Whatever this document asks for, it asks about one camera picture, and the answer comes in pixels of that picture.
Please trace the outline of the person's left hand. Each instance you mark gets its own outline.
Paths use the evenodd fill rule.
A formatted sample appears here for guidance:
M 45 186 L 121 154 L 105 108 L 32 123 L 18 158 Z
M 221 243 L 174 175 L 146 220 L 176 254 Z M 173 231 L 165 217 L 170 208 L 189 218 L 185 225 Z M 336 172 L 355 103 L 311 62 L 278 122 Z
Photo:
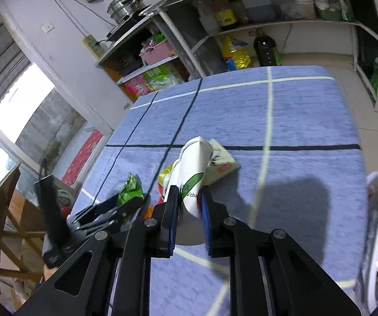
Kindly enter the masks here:
M 47 265 L 44 265 L 43 266 L 44 280 L 47 281 L 57 270 L 58 270 L 57 267 L 49 268 Z

